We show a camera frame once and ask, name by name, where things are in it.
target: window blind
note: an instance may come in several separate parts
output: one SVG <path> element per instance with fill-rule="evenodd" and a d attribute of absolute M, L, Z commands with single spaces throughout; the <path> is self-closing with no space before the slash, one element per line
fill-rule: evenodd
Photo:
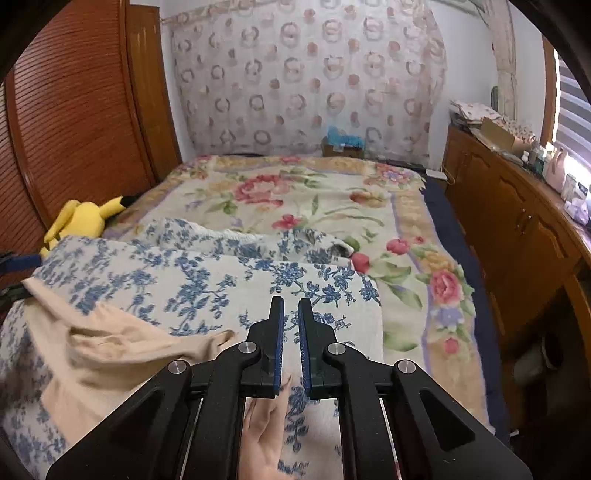
<path fill-rule="evenodd" d="M 566 63 L 559 62 L 560 110 L 554 145 L 591 168 L 591 105 Z"/>

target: pikachu plush toy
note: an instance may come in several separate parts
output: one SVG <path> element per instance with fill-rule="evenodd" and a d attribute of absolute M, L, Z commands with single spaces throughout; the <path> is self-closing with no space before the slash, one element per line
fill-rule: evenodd
<path fill-rule="evenodd" d="M 105 229 L 107 218 L 123 212 L 137 198 L 117 197 L 100 207 L 91 202 L 69 200 L 62 207 L 55 222 L 45 234 L 45 246 L 39 252 L 43 258 L 67 235 L 80 235 L 97 238 Z"/>

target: bottle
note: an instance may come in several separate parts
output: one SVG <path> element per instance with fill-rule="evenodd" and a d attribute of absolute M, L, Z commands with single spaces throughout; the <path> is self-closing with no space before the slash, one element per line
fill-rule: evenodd
<path fill-rule="evenodd" d="M 554 153 L 550 162 L 548 162 L 548 169 L 544 178 L 546 183 L 550 185 L 558 193 L 562 192 L 564 186 L 564 179 L 566 173 L 564 171 L 564 160 L 566 159 L 566 152 L 561 148 Z"/>

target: white wall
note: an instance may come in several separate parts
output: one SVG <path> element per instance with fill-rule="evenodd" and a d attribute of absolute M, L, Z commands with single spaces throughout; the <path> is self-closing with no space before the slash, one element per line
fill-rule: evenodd
<path fill-rule="evenodd" d="M 497 84 L 492 37 L 480 17 L 448 5 L 429 2 L 447 51 L 446 82 L 431 117 L 429 154 L 441 164 L 447 141 L 449 100 L 491 105 Z"/>
<path fill-rule="evenodd" d="M 517 121 L 542 133 L 546 96 L 546 69 L 542 35 L 517 7 L 509 4 L 515 31 L 517 59 Z"/>

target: beige fabric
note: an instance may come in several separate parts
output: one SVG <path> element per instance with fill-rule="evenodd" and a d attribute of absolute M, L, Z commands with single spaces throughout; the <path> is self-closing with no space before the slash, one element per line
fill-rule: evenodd
<path fill-rule="evenodd" d="M 36 278 L 23 282 L 38 301 L 24 317 L 53 372 L 41 396 L 70 445 L 75 444 L 170 361 L 214 359 L 234 332 L 173 337 L 108 304 L 84 316 Z"/>

